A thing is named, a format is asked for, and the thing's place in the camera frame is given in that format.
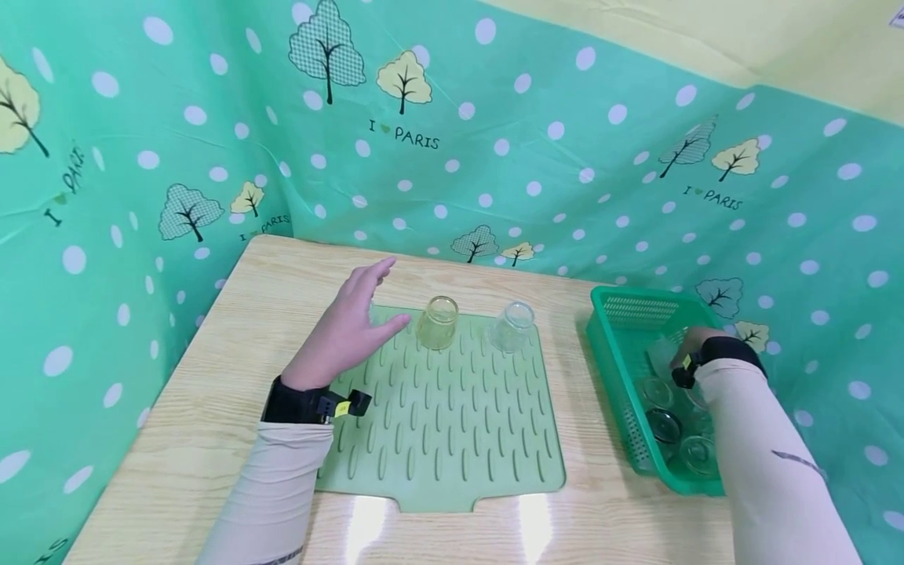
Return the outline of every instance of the yellow label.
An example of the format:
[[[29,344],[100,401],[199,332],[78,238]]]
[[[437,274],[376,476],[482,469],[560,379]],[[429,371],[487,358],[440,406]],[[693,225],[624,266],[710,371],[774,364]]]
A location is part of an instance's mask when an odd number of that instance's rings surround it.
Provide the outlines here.
[[[352,405],[348,400],[345,402],[339,402],[336,404],[336,413],[333,418],[339,418],[340,416],[344,416],[348,414],[348,408]]]

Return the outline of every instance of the table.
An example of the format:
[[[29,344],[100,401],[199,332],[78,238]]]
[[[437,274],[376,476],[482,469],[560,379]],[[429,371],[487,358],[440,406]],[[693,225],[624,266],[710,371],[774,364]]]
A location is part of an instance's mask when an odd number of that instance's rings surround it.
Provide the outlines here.
[[[255,238],[66,563],[194,563],[273,376],[352,268],[384,256]],[[469,514],[399,514],[391,500],[318,493],[303,562],[732,563],[725,499],[671,494],[625,459],[584,336],[594,286],[399,256],[377,304],[421,308],[448,294],[467,314],[497,315],[515,298],[533,306],[568,482],[554,494],[482,500]]]

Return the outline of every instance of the polka dot fabric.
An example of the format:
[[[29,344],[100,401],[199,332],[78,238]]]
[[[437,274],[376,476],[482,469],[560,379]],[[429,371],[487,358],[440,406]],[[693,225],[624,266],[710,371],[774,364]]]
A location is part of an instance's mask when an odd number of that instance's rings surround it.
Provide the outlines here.
[[[904,552],[900,128],[478,2],[7,15],[6,560],[61,562],[261,233],[696,295],[864,561]]]

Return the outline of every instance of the green plastic basket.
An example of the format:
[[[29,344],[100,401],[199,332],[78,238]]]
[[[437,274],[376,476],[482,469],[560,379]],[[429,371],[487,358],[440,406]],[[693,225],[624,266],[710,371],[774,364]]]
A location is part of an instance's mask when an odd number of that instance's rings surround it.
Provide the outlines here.
[[[718,475],[698,475],[679,457],[666,464],[635,386],[654,375],[646,355],[650,344],[662,338],[680,344],[692,325],[719,327],[712,311],[697,297],[666,290],[596,287],[590,299],[594,313],[587,335],[631,467],[658,476],[678,494],[725,495]],[[674,396],[670,411],[685,421],[692,404],[684,394]]]

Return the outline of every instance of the yellow wall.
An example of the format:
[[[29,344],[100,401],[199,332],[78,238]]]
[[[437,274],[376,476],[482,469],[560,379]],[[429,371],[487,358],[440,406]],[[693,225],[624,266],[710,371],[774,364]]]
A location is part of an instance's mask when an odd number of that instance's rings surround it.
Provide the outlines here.
[[[705,77],[904,126],[904,0],[482,0]]]

